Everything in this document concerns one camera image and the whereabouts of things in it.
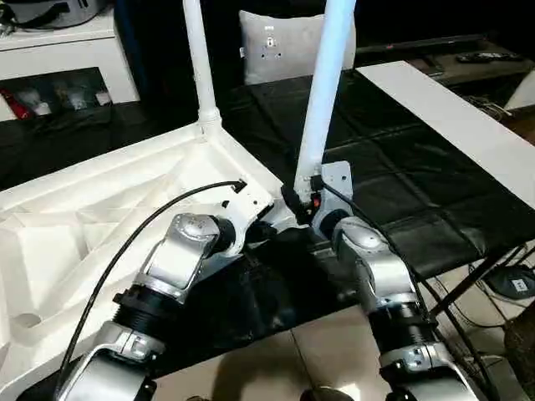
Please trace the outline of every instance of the remote control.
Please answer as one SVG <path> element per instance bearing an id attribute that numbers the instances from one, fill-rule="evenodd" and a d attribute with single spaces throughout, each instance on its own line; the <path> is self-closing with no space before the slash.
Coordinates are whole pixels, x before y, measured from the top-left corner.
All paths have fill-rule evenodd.
<path id="1" fill-rule="evenodd" d="M 523 61 L 524 57 L 514 53 L 471 53 L 456 57 L 459 63 L 491 63 L 492 61 Z"/>

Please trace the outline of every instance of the black cable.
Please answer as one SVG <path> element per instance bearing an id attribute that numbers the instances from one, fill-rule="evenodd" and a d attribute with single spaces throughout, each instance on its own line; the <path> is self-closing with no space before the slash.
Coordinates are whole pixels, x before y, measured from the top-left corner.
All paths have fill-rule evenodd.
<path id="1" fill-rule="evenodd" d="M 435 277 L 435 280 L 444 289 L 444 291 L 449 293 L 447 287 L 444 285 L 444 283 L 438 277 Z M 480 324 L 480 323 L 474 322 L 459 308 L 459 306 L 455 302 L 453 302 L 453 306 L 456 308 L 456 310 L 459 312 L 459 314 L 462 316 L 462 318 L 465 319 L 467 323 L 471 324 L 474 327 L 479 327 L 479 328 L 503 328 L 503 324 Z"/>
<path id="2" fill-rule="evenodd" d="M 425 287 L 425 289 L 431 294 L 431 296 L 435 298 L 435 301 L 437 302 L 442 301 L 440 295 L 436 293 L 435 288 L 433 288 L 429 282 L 427 282 L 426 280 L 422 280 L 421 283 Z M 474 347 L 474 344 L 471 342 L 470 338 L 468 337 L 468 335 L 462 328 L 459 321 L 457 321 L 457 319 L 455 318 L 455 316 L 453 315 L 449 307 L 444 309 L 444 313 L 448 316 L 448 319 L 450 319 L 451 324 L 453 325 L 455 330 L 457 330 L 457 332 L 459 333 L 459 337 L 461 337 L 461 340 L 464 342 L 464 344 L 468 348 L 468 351 L 470 351 L 472 357 L 474 358 L 474 362 L 477 364 L 477 367 L 479 367 L 479 370 L 481 371 L 481 375 L 483 376 L 483 379 L 485 380 L 485 384 L 486 384 L 485 387 L 481 388 L 481 390 L 483 391 L 483 393 L 487 396 L 487 398 L 490 401 L 499 401 L 500 396 L 498 394 L 498 390 L 496 386 L 494 385 L 494 382 L 492 381 L 491 376 L 488 372 L 487 366 L 485 365 L 485 363 L 483 363 L 483 360 L 481 356 L 479 355 L 479 352 L 476 350 L 476 348 Z"/>
<path id="3" fill-rule="evenodd" d="M 524 248 L 526 248 L 526 244 L 520 245 L 517 249 L 511 252 L 511 255 L 509 255 L 505 261 L 500 263 L 500 265 L 507 266 L 515 258 L 515 256 L 518 255 L 520 251 Z"/>
<path id="4" fill-rule="evenodd" d="M 87 304 L 85 305 L 84 311 L 82 312 L 82 315 L 78 321 L 78 324 L 76 328 L 74 329 L 73 336 L 70 339 L 69 345 L 67 346 L 67 350 L 65 351 L 64 359 L 61 362 L 61 366 L 59 367 L 59 374 L 58 374 L 58 381 L 56 382 L 56 389 L 54 390 L 54 398 L 59 398 L 59 393 L 61 391 L 62 386 L 64 385 L 64 381 L 67 376 L 67 368 L 70 363 L 70 359 L 73 356 L 74 348 L 76 347 L 76 343 L 78 342 L 80 333 L 82 333 L 82 329 L 84 328 L 85 321 L 88 318 L 89 312 L 91 311 L 91 308 L 94 305 L 94 302 L 99 295 L 100 290 L 104 286 L 104 283 L 108 276 L 110 275 L 112 269 L 117 264 L 117 261 L 120 259 L 120 257 L 126 252 L 128 247 L 134 242 L 135 238 L 159 215 L 161 215 L 164 211 L 167 211 L 172 206 L 176 205 L 178 202 L 183 201 L 185 198 L 189 198 L 190 196 L 196 195 L 199 192 L 203 192 L 205 190 L 210 190 L 212 188 L 218 188 L 221 186 L 234 186 L 235 191 L 240 191 L 244 186 L 246 185 L 243 181 L 223 181 L 223 182 L 217 182 L 215 184 L 209 184 L 204 185 L 200 188 L 196 188 L 194 190 L 189 190 L 186 193 L 177 196 L 176 198 L 170 200 L 166 204 L 164 204 L 162 207 L 160 207 L 158 210 L 156 210 L 154 213 L 152 213 L 149 217 L 147 217 L 135 230 L 132 232 L 132 234 L 128 237 L 128 239 L 125 241 L 123 246 L 117 251 L 117 253 L 114 255 L 114 257 L 111 259 L 110 264 L 105 268 L 104 272 L 100 276 L 100 279 L 97 281 L 97 284 L 94 286 L 94 290 L 91 293 L 91 296 L 89 297 L 89 300 L 87 301 Z"/>
<path id="5" fill-rule="evenodd" d="M 521 265 L 522 262 L 528 259 L 533 253 L 535 253 L 535 246 L 530 251 L 526 252 L 524 256 L 518 259 L 517 263 L 515 263 L 515 266 Z"/>
<path id="6" fill-rule="evenodd" d="M 468 271 L 469 271 L 469 272 L 473 272 L 475 269 L 476 269 L 476 267 L 475 267 L 474 265 L 472 265 L 472 264 L 468 265 Z M 505 322 L 505 323 L 508 323 L 510 319 L 507 318 L 507 316 L 505 315 L 505 313 L 503 312 L 503 310 L 502 310 L 502 309 L 498 306 L 498 304 L 492 299 L 491 294 L 489 294 L 488 291 L 487 291 L 487 289 L 485 288 L 485 284 L 484 284 L 482 281 L 477 281 L 477 282 L 476 282 L 476 286 L 477 286 L 477 288 L 479 288 L 479 290 L 480 290 L 481 292 L 483 292 L 483 293 L 487 296 L 489 302 L 494 306 L 494 309 L 496 309 L 496 311 L 498 312 L 498 314 L 499 314 L 501 317 L 503 317 L 504 322 Z"/>
<path id="7" fill-rule="evenodd" d="M 354 210 L 354 212 L 357 213 L 359 215 L 359 217 L 364 222 L 366 222 L 371 227 L 374 227 L 377 231 L 379 231 L 381 233 L 381 235 L 389 242 L 389 245 L 392 247 L 393 251 L 395 253 L 397 253 L 398 256 L 400 256 L 400 257 L 402 256 L 402 254 L 397 249 L 397 246 L 392 241 L 390 235 L 387 234 L 386 232 L 384 232 L 383 230 L 381 230 L 380 227 L 378 227 L 378 225 L 376 225 L 362 211 L 362 209 L 360 209 L 360 207 L 356 203 L 353 202 L 352 199 L 350 199 L 347 196 L 345 196 L 344 194 L 340 193 L 338 190 L 333 188 L 331 185 L 329 185 L 329 184 L 327 184 L 325 182 L 322 182 L 322 184 L 323 184 L 323 188 L 324 189 L 326 189 L 329 192 L 331 192 L 332 194 L 336 195 L 339 199 L 341 199 L 342 201 L 347 203 L 349 206 L 351 206 L 351 208 Z M 435 298 L 435 300 L 437 302 L 441 302 L 441 297 L 436 293 L 435 289 L 420 275 L 420 273 L 418 273 L 409 264 L 406 263 L 406 265 L 408 266 L 409 272 L 411 274 L 411 277 L 413 278 L 414 283 L 415 283 L 414 287 L 415 287 L 416 296 L 418 297 L 419 300 L 421 300 L 420 301 L 421 302 L 421 306 L 422 306 L 423 310 L 425 311 L 425 313 L 428 313 L 426 304 L 424 302 L 423 296 L 421 295 L 420 288 L 418 288 L 418 284 L 417 283 L 421 282 L 422 285 L 427 289 L 427 291 L 429 291 L 429 293 Z M 461 324 L 457 321 L 456 317 L 453 315 L 453 313 L 450 311 L 450 309 L 446 308 L 444 312 L 448 316 L 448 318 L 450 319 L 451 324 L 453 324 L 453 326 L 455 327 L 455 329 L 459 333 L 459 337 L 461 337 L 462 341 L 465 343 L 466 347 L 470 351 L 472 357 L 474 357 L 474 361 L 477 363 L 477 366 L 481 370 L 481 374 L 482 374 L 483 379 L 485 380 L 485 384 L 486 384 L 485 386 L 481 387 L 481 390 L 488 397 L 488 399 L 490 401 L 499 401 L 500 397 L 498 395 L 496 386 L 492 382 L 491 377 L 490 377 L 490 375 L 489 375 L 489 373 L 487 371 L 487 367 L 483 363 L 481 357 L 479 356 L 479 353 L 477 352 L 476 348 L 472 344 L 470 338 L 467 336 L 465 330 L 462 328 Z"/>

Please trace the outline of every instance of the white table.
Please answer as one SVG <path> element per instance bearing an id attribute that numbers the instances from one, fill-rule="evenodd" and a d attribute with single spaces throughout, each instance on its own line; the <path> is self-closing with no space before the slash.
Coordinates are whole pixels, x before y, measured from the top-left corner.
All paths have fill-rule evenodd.
<path id="1" fill-rule="evenodd" d="M 139 100 L 115 30 L 113 9 L 78 27 L 0 38 L 0 81 L 97 67 L 113 103 Z M 0 121 L 15 119 L 0 97 Z"/>
<path id="2" fill-rule="evenodd" d="M 359 72 L 535 209 L 535 146 L 406 62 Z"/>

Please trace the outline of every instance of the tile floor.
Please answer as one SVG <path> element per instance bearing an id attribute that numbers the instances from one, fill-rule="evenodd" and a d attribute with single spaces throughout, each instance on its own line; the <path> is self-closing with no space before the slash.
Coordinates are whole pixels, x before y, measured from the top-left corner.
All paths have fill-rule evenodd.
<path id="1" fill-rule="evenodd" d="M 529 262 L 535 266 L 535 256 Z M 467 273 L 467 267 L 463 267 L 439 279 L 451 289 Z M 441 284 L 433 279 L 430 282 L 444 296 Z M 429 295 L 422 292 L 431 307 Z M 497 302 L 507 317 L 515 317 L 522 310 Z M 502 317 L 477 287 L 456 305 L 480 324 L 502 323 Z M 480 351 L 503 353 L 500 328 L 477 329 L 454 307 L 452 310 Z M 455 331 L 449 323 L 443 317 L 440 323 L 442 331 L 455 342 Z M 155 400 L 185 401 L 199 395 L 212 401 L 297 401 L 302 391 L 314 384 L 340 388 L 354 401 L 384 401 L 389 388 L 378 375 L 377 357 L 365 316 L 358 307 L 351 307 L 161 378 Z M 503 399 L 527 401 L 506 360 L 487 357 L 486 362 L 492 364 L 490 370 Z"/>

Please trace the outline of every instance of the white pillow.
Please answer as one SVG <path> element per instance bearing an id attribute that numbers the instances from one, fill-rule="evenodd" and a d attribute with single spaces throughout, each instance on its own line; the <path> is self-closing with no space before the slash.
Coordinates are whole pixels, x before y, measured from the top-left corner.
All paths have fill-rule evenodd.
<path id="1" fill-rule="evenodd" d="M 240 11 L 245 83 L 312 75 L 324 16 L 272 18 Z M 356 49 L 354 23 L 344 55 L 344 69 L 353 68 Z"/>

